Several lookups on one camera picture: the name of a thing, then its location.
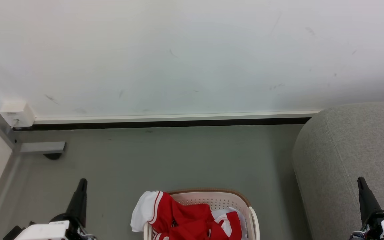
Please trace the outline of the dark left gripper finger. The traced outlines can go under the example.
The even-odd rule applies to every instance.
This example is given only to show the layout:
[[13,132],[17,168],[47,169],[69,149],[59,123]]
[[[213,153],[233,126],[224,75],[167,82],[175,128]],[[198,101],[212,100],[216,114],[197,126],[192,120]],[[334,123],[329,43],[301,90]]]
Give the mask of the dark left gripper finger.
[[76,191],[70,200],[66,215],[86,227],[87,212],[87,179],[80,179]]

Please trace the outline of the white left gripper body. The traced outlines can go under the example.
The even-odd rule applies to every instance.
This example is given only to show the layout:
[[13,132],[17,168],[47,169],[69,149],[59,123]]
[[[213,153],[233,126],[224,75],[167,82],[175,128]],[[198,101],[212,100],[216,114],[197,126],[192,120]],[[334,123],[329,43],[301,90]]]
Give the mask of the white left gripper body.
[[60,214],[47,224],[20,229],[14,240],[96,240],[96,236],[87,233],[78,217]]

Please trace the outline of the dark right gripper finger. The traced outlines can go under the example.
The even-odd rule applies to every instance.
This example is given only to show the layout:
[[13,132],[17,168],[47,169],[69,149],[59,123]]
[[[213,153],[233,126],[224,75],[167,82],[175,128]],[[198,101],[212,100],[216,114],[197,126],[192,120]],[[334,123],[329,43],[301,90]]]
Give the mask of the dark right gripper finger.
[[381,211],[382,208],[380,207],[372,190],[370,190],[364,177],[359,177],[357,179],[357,184],[359,190],[358,197],[361,212],[361,223],[364,224],[373,212]]

